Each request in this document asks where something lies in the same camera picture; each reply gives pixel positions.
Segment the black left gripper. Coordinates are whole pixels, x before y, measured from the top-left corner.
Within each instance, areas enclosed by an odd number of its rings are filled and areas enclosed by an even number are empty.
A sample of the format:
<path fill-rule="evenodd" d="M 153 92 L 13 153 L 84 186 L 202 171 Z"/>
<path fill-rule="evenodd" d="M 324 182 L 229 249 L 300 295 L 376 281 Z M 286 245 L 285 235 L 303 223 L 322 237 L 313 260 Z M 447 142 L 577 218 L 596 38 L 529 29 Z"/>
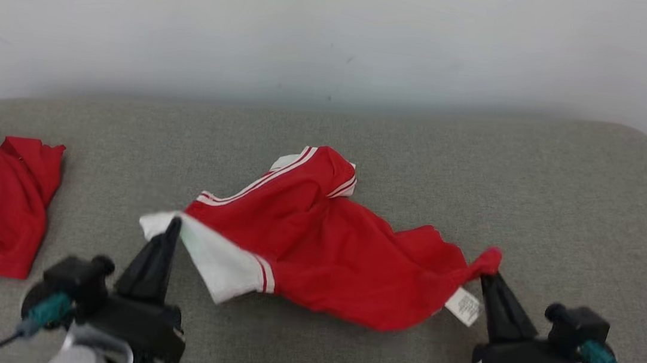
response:
<path fill-rule="evenodd" d="M 115 283 L 122 297 L 109 295 L 85 320 L 164 363 L 180 363 L 186 349 L 181 310 L 164 304 L 181 228 L 181 219 L 172 218 L 150 238 Z"/>

